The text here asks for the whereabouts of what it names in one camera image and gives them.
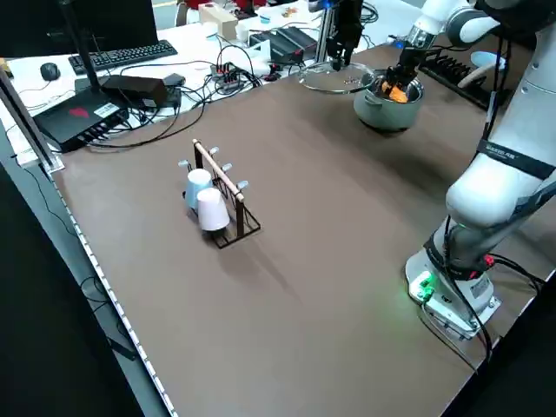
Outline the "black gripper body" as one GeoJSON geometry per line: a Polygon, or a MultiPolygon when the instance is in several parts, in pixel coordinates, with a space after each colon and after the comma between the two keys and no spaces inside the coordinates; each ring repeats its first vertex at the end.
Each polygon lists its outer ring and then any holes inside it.
{"type": "Polygon", "coordinates": [[[327,36],[328,53],[351,53],[359,44],[362,34],[361,0],[340,0],[330,3],[334,12],[333,24],[327,36]]]}
{"type": "Polygon", "coordinates": [[[400,53],[397,71],[402,75],[415,75],[424,59],[424,50],[406,45],[400,53]]]}

